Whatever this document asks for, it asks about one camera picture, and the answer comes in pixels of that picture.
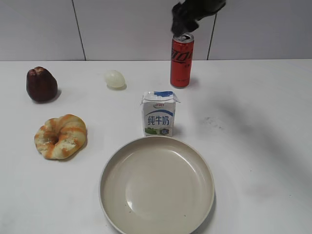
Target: white plate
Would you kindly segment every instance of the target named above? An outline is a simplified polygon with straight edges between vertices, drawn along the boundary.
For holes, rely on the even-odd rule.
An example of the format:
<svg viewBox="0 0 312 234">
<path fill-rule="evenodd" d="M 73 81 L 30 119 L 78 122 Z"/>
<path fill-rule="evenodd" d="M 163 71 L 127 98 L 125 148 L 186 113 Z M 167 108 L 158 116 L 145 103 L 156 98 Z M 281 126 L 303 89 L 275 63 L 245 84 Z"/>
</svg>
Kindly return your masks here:
<svg viewBox="0 0 312 234">
<path fill-rule="evenodd" d="M 212 174 L 199 153 L 164 136 L 120 148 L 99 185 L 106 217 L 124 234 L 189 234 L 207 217 L 214 195 Z"/>
</svg>

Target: white egg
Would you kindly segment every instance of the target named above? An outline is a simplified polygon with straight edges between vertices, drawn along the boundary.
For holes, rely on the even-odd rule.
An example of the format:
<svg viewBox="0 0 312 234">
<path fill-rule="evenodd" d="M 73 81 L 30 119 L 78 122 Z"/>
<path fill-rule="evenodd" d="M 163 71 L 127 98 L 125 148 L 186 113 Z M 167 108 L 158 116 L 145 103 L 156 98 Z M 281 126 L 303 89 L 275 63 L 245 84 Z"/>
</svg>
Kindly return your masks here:
<svg viewBox="0 0 312 234">
<path fill-rule="evenodd" d="M 126 85 L 125 78 L 122 73 L 110 70 L 105 73 L 105 82 L 109 88 L 118 89 L 123 88 Z"/>
</svg>

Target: white milk carton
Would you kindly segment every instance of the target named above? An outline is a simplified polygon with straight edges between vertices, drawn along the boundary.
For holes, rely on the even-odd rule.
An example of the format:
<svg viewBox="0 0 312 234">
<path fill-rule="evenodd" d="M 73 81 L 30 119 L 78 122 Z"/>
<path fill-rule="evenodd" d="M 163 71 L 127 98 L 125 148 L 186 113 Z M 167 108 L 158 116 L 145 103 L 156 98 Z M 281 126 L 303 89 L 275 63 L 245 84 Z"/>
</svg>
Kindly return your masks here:
<svg viewBox="0 0 312 234">
<path fill-rule="evenodd" d="M 172 91 L 145 92 L 142 98 L 143 131 L 146 136 L 172 137 L 176 102 Z"/>
</svg>

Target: soda can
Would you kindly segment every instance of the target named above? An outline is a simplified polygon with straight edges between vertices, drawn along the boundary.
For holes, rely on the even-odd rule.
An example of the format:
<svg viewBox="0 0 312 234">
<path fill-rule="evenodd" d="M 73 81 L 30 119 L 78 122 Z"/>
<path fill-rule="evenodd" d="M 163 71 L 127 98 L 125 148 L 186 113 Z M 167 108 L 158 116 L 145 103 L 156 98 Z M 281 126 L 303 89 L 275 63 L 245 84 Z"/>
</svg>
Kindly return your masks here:
<svg viewBox="0 0 312 234">
<path fill-rule="evenodd" d="M 194 36 L 190 33 L 172 39 L 170 83 L 175 88 L 184 88 L 190 83 L 193 47 Z"/>
</svg>

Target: donut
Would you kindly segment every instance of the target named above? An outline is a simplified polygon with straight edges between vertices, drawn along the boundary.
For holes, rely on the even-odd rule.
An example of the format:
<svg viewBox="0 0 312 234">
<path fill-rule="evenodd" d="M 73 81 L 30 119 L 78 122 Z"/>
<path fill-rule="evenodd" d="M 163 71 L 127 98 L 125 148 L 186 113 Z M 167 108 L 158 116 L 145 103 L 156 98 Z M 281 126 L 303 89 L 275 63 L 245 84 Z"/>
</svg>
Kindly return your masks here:
<svg viewBox="0 0 312 234">
<path fill-rule="evenodd" d="M 45 159 L 65 159 L 79 150 L 86 139 L 83 120 L 68 114 L 47 120 L 35 135 L 35 145 Z"/>
</svg>

